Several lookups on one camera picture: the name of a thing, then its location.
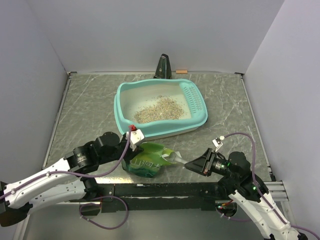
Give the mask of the green litter bag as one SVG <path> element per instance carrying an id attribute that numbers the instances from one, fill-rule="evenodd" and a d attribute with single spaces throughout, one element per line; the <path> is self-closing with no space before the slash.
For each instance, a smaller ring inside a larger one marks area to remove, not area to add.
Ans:
<path id="1" fill-rule="evenodd" d="M 164 167 L 175 165 L 168 159 L 173 149 L 155 142 L 144 142 L 141 144 L 142 152 L 132 160 L 121 162 L 122 169 L 138 177 L 153 178 Z"/>

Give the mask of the teal litter box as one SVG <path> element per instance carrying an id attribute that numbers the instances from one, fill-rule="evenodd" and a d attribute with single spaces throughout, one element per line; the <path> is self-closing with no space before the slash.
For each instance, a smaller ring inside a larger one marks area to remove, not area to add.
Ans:
<path id="1" fill-rule="evenodd" d="M 154 104 L 158 96 L 176 100 L 184 109 L 184 116 L 176 120 L 137 123 L 134 114 L 141 108 Z M 201 127 L 208 120 L 208 111 L 200 90 L 191 80 L 145 79 L 119 85 L 114 97 L 114 117 L 121 134 L 130 125 L 135 125 L 148 140 L 154 140 Z"/>

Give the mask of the clear plastic scoop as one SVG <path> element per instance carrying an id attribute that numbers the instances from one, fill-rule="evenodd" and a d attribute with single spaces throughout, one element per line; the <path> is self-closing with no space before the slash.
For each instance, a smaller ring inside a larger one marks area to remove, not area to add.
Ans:
<path id="1" fill-rule="evenodd" d="M 169 157 L 168 160 L 173 163 L 173 164 L 181 164 L 181 165 L 185 165 L 186 163 L 188 163 L 187 160 L 183 159 L 181 154 L 177 151 L 177 152 L 172 152 Z"/>

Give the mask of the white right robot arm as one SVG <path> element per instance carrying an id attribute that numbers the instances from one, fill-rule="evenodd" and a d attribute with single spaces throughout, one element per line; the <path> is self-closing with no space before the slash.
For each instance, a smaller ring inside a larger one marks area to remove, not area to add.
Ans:
<path id="1" fill-rule="evenodd" d="M 185 168 L 202 176 L 212 173 L 223 176 L 218 181 L 218 193 L 231 199 L 248 215 L 265 240 L 306 240 L 280 212 L 265 183 L 253 175 L 251 164 L 243 152 L 234 151 L 228 159 L 208 148 L 206 152 L 186 163 Z"/>

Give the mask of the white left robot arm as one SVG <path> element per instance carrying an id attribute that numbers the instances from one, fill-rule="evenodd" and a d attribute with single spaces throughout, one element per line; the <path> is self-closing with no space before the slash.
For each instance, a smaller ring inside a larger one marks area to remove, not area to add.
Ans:
<path id="1" fill-rule="evenodd" d="M 144 139 L 139 129 L 127 131 L 122 138 L 106 132 L 25 179 L 1 182 L 0 225 L 13 226 L 56 203 L 95 200 L 99 195 L 96 179 L 111 174 L 122 161 L 132 160 Z"/>

